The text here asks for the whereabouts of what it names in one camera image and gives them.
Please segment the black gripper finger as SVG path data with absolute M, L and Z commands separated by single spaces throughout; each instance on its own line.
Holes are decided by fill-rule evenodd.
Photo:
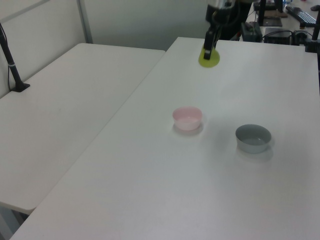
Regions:
M 214 40 L 215 40 L 215 30 L 210 27 L 205 34 L 205 39 L 203 44 L 203 49 L 204 49 L 203 58 L 205 60 L 210 60 L 211 58 Z
M 219 39 L 220 39 L 220 27 L 216 27 L 213 34 L 212 49 L 216 48 L 216 45 Z

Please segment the black Franka gripper body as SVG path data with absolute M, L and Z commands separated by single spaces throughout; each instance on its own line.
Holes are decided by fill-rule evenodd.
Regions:
M 235 0 L 207 0 L 207 4 L 214 9 L 229 10 L 235 5 Z

